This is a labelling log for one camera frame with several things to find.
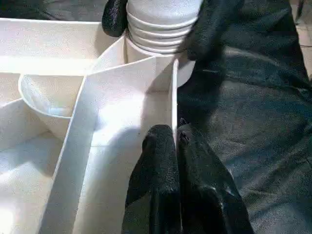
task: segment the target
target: white divider wall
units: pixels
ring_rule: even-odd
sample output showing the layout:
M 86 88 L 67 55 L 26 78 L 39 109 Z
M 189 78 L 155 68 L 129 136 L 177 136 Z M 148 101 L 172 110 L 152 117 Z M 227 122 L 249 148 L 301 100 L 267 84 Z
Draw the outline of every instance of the white divider wall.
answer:
M 97 120 L 94 84 L 84 79 L 54 173 L 54 184 L 39 233 L 71 233 Z

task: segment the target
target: tray compartment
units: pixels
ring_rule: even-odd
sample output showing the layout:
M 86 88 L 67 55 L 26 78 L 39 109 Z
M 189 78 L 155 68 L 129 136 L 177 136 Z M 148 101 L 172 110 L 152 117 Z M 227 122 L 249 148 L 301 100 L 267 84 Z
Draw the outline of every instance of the tray compartment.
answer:
M 36 233 L 61 147 L 22 99 L 0 108 L 0 233 Z
M 120 233 L 145 134 L 155 124 L 176 129 L 178 62 L 158 65 L 151 57 L 85 78 L 40 233 Z

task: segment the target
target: floor tile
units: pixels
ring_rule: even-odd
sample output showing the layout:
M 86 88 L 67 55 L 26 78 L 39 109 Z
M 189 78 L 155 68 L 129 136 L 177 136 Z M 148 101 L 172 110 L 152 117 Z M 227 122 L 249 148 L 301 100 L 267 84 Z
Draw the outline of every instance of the floor tile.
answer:
M 304 30 L 297 28 L 297 32 L 299 35 L 299 43 L 301 46 L 312 46 L 312 40 L 307 29 Z
M 311 79 L 312 78 L 312 48 L 301 48 L 304 64 L 306 66 L 306 69 L 308 71 L 308 76 Z

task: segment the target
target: black rubber glove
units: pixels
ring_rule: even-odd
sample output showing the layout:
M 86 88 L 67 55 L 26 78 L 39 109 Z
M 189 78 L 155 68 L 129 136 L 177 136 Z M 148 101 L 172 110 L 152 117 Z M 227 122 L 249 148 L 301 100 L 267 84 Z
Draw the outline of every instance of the black rubber glove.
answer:
M 231 174 L 202 133 L 180 127 L 178 155 L 184 233 L 253 234 Z
M 167 125 L 152 127 L 129 181 L 124 234 L 179 234 L 181 204 L 173 133 Z
M 203 59 L 219 43 L 220 36 L 243 6 L 244 0 L 204 0 L 198 20 L 186 40 L 188 58 Z M 102 27 L 105 33 L 119 37 L 127 27 L 127 0 L 109 0 Z

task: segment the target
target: black cover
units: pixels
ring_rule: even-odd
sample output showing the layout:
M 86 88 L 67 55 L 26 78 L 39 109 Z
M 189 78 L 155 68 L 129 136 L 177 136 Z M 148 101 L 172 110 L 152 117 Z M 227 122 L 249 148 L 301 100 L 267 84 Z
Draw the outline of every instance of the black cover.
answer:
M 26 18 L 27 2 L 1 15 Z M 101 21 L 104 5 L 45 0 L 32 16 Z M 312 233 L 311 87 L 288 1 L 245 0 L 219 38 L 179 88 L 179 117 L 230 171 L 255 233 Z

